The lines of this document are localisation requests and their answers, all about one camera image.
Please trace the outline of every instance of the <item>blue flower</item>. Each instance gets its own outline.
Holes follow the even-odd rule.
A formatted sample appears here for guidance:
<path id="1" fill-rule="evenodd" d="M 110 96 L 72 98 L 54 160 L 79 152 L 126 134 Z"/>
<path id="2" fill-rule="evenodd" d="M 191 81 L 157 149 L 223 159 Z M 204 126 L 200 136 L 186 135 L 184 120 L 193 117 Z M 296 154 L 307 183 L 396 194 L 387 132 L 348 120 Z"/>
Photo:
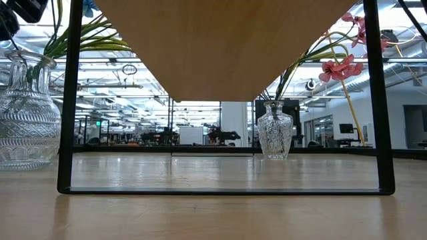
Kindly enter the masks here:
<path id="1" fill-rule="evenodd" d="M 98 6 L 93 0 L 83 0 L 83 13 L 85 17 L 93 17 L 93 10 L 99 11 Z"/>

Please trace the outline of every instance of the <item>computer screen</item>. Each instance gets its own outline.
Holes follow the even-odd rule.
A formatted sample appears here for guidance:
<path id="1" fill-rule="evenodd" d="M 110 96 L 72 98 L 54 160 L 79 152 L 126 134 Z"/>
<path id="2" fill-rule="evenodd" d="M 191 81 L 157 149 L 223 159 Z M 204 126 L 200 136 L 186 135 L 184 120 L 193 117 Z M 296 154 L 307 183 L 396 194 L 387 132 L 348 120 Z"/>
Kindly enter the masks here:
<path id="1" fill-rule="evenodd" d="M 340 124 L 340 133 L 354 133 L 352 124 Z"/>

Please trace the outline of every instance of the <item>glass vase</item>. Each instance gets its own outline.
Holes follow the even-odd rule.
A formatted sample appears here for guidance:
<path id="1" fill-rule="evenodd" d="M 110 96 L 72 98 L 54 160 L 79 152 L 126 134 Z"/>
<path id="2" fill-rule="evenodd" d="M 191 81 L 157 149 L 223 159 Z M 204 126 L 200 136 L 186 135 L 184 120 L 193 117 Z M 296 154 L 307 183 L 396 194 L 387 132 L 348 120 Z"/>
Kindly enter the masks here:
<path id="1" fill-rule="evenodd" d="M 0 170 L 40 169 L 59 149 L 61 115 L 49 96 L 54 60 L 8 51 L 7 89 L 0 96 Z"/>
<path id="2" fill-rule="evenodd" d="M 292 142 L 292 116 L 282 112 L 283 102 L 264 103 L 267 113 L 258 119 L 262 153 L 270 159 L 285 159 Z"/>

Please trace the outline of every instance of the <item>wooden surface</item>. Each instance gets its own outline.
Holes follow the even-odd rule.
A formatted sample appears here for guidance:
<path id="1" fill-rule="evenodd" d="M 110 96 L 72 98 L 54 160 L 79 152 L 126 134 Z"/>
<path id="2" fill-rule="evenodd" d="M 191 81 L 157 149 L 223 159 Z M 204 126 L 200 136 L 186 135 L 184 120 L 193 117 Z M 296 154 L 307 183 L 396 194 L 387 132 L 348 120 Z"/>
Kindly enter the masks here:
<path id="1" fill-rule="evenodd" d="M 253 101 L 356 0 L 98 0 L 176 101 Z"/>
<path id="2" fill-rule="evenodd" d="M 427 236 L 427 161 L 395 159 L 391 197 L 69 196 L 57 162 L 0 172 L 0 239 L 421 240 Z M 164 187 L 376 186 L 376 164 L 355 155 L 170 157 L 78 153 L 73 184 Z"/>

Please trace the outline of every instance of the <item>yellow stem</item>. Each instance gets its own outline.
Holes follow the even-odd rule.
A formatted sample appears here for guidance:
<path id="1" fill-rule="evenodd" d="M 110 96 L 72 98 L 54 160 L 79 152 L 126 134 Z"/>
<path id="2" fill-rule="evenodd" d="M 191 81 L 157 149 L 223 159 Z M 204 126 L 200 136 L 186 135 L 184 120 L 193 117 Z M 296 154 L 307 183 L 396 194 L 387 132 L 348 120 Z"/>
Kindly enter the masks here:
<path id="1" fill-rule="evenodd" d="M 332 43 L 332 39 L 331 39 L 331 37 L 330 37 L 330 36 L 328 37 L 328 39 L 329 39 L 329 43 Z M 335 57 L 334 47 L 331 47 L 331 51 L 332 51 L 332 53 L 334 54 L 334 59 L 335 59 L 336 64 L 339 64 L 339 63 L 338 63 L 338 60 L 337 60 L 337 59 L 336 59 L 336 57 Z M 362 145 L 363 145 L 363 146 L 366 146 L 366 144 L 365 144 L 365 139 L 363 138 L 362 132 L 361 132 L 361 130 L 360 130 L 360 126 L 359 126 L 358 118 L 356 117 L 356 112 L 355 112 L 355 111 L 354 111 L 354 109 L 353 109 L 352 100 L 350 100 L 350 96 L 348 95 L 346 85 L 344 84 L 344 81 L 340 81 L 340 82 L 341 82 L 341 84 L 342 84 L 342 89 L 344 90 L 344 93 L 346 94 L 346 99 L 347 99 L 347 101 L 348 101 L 348 106 L 350 107 L 350 111 L 352 112 L 353 120 L 354 120 L 354 122 L 356 123 L 356 127 L 357 127 L 357 129 L 358 129 L 358 133 L 359 133 L 359 137 L 360 137 L 360 140 L 361 140 L 361 142 L 362 142 Z"/>

